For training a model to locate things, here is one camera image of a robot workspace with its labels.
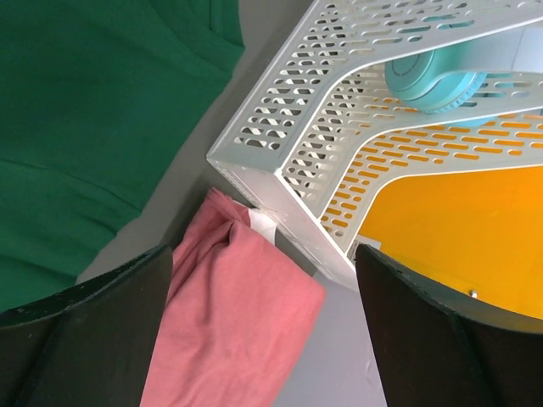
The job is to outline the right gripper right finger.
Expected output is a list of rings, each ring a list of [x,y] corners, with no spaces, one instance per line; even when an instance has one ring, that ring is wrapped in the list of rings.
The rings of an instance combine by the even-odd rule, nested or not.
[[[540,406],[542,321],[358,246],[355,270],[389,406]]]

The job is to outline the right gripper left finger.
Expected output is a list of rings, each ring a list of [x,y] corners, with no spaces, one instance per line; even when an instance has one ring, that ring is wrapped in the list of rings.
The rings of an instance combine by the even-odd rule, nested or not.
[[[138,406],[171,282],[158,246],[1,314],[3,406]]]

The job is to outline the green t shirt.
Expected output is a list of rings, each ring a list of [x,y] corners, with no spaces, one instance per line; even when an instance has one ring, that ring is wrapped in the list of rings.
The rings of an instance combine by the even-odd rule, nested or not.
[[[2,309],[143,212],[243,52],[235,1],[2,2]]]

